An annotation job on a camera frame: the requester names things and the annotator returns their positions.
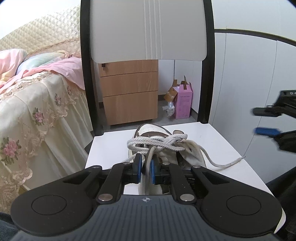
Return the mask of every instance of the metal screw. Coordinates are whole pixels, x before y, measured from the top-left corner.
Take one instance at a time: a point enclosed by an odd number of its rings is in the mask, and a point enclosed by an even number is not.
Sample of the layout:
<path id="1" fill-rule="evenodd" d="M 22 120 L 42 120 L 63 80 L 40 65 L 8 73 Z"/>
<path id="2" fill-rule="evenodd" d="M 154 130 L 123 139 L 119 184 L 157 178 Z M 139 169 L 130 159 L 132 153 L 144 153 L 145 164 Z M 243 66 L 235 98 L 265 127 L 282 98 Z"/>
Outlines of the metal screw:
<path id="1" fill-rule="evenodd" d="M 112 200 L 113 196 L 109 193 L 103 193 L 103 194 L 99 195 L 98 198 L 99 198 L 99 200 L 106 202 L 106 201 Z"/>
<path id="2" fill-rule="evenodd" d="M 194 199 L 194 196 L 192 194 L 186 193 L 186 194 L 182 194 L 180 196 L 180 199 L 185 202 L 190 202 Z"/>

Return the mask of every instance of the pink pillow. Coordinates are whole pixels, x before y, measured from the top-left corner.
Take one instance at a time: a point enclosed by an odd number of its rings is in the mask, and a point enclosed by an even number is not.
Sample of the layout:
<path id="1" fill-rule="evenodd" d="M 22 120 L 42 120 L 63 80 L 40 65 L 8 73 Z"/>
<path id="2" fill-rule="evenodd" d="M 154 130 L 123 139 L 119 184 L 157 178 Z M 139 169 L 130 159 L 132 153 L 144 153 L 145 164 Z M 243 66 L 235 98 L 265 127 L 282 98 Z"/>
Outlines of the pink pillow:
<path id="1" fill-rule="evenodd" d="M 0 88 L 13 76 L 18 66 L 26 58 L 24 49 L 8 49 L 0 51 Z"/>

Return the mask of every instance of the dark fabric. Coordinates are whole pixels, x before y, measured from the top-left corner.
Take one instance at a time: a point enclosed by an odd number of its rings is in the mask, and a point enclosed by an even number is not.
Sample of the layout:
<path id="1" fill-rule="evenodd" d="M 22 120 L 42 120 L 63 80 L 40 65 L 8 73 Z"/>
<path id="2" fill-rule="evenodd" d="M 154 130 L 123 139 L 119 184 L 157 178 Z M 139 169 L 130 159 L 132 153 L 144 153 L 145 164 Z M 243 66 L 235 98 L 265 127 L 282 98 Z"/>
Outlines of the dark fabric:
<path id="1" fill-rule="evenodd" d="M 17 231 L 10 215 L 0 212 L 0 241 L 10 240 Z"/>
<path id="2" fill-rule="evenodd" d="M 278 233 L 283 240 L 296 241 L 296 167 L 266 184 L 286 213 Z"/>

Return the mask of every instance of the blue gripper pad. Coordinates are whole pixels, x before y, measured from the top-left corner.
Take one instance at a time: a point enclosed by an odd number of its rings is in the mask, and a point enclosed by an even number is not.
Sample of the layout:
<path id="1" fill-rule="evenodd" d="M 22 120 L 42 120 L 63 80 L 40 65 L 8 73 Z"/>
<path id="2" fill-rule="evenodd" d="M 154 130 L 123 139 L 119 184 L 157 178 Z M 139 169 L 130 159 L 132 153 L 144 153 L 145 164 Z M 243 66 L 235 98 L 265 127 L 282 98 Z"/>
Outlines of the blue gripper pad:
<path id="1" fill-rule="evenodd" d="M 281 134 L 281 131 L 274 128 L 257 127 L 254 129 L 254 133 L 262 136 L 275 137 L 278 134 Z"/>
<path id="2" fill-rule="evenodd" d="M 150 173 L 151 173 L 151 178 L 152 178 L 152 183 L 155 184 L 155 170 L 154 170 L 154 160 L 151 160 L 150 163 Z"/>
<path id="3" fill-rule="evenodd" d="M 142 155 L 139 159 L 139 165 L 138 165 L 138 182 L 141 182 L 141 169 L 142 169 Z"/>

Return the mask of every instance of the lace bed skirt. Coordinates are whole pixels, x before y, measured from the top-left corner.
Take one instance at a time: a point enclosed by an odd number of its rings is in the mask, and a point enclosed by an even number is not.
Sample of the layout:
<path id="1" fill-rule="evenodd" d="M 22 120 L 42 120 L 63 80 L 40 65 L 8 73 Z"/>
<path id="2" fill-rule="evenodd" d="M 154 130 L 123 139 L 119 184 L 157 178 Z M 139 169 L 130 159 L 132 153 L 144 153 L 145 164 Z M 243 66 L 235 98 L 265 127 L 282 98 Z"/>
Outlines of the lace bed skirt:
<path id="1" fill-rule="evenodd" d="M 19 80 L 0 95 L 0 211 L 32 189 L 82 170 L 93 139 L 85 92 L 59 74 Z"/>

